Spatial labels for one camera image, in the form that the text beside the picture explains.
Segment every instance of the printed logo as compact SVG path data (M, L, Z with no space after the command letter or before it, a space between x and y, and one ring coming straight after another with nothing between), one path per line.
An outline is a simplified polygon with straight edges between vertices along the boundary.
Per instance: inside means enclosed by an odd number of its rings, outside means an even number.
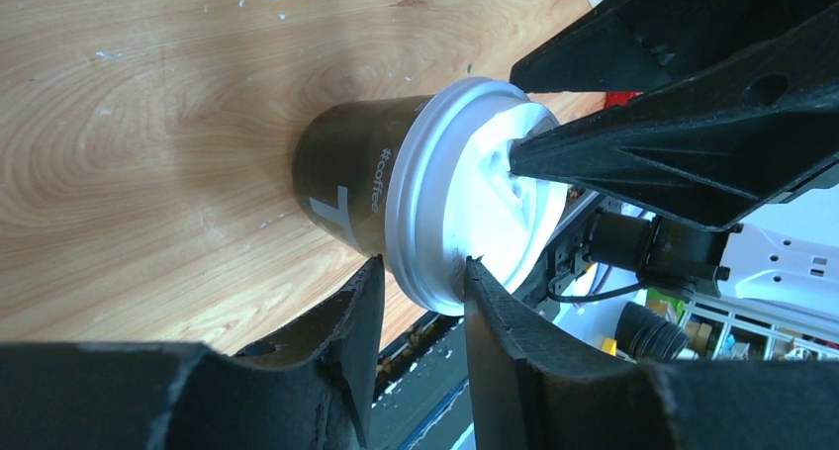
M379 157L379 163L376 165L376 177L373 179L373 195L371 197L372 203L370 205L370 209L373 213L379 212L379 200L382 199L384 194L384 187L385 183L382 181L382 176L385 174L385 166L388 164L388 161L391 159L391 149L384 148L382 150L382 156Z
M355 240L355 232L352 231L352 225L349 221L349 191L345 186L338 185L338 207L335 208L326 203L309 198L309 204L312 205L312 211L321 218L340 225L343 232L346 234L346 240L349 245L361 250L358 247L358 241Z

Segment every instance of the table surface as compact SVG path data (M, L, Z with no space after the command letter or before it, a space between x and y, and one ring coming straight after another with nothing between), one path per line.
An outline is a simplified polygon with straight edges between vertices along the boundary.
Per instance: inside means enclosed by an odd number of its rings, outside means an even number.
M0 340L231 352L364 258L298 209L332 105L513 62L586 0L0 0ZM540 96L563 120L599 95ZM422 314L389 278L387 343Z

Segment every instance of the black robotic claw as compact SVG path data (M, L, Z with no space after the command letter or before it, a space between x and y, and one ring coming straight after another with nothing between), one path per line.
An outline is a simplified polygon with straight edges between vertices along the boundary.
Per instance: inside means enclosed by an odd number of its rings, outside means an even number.
M200 343L3 345L0 447L365 447L383 310L379 257L234 358Z
M513 173L592 188L707 230L729 229L767 202L839 183L836 0L811 18L811 5L824 0L699 1L718 10L707 13L686 0L605 0L518 64L512 82L528 91L648 92L517 145ZM758 8L793 15L758 23L752 20ZM673 17L649 18L645 11ZM721 31L690 28L725 21L730 26ZM756 33L770 40L735 53L741 45L730 37L760 24ZM604 31L612 25L626 36ZM602 70L585 64L593 59ZM642 69L641 61L653 67ZM627 72L606 76L610 69Z
M823 416L839 411L839 401L827 398L839 393L839 365L631 365L554 326L480 262L467 262L464 286L480 450L826 448L834 441Z

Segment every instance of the white robot part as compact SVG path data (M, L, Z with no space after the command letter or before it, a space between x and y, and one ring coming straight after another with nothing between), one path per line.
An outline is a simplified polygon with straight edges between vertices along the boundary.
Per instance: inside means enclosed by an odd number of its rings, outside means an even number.
M728 236L717 281L723 296L796 305L839 316L839 247L795 239L755 225Z

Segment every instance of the red object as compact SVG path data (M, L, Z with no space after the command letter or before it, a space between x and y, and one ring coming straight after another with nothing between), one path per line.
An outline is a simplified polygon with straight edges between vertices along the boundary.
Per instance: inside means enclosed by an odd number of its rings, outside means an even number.
M606 93L606 104L604 108L611 106L625 106L633 97L640 96L640 92L608 92Z

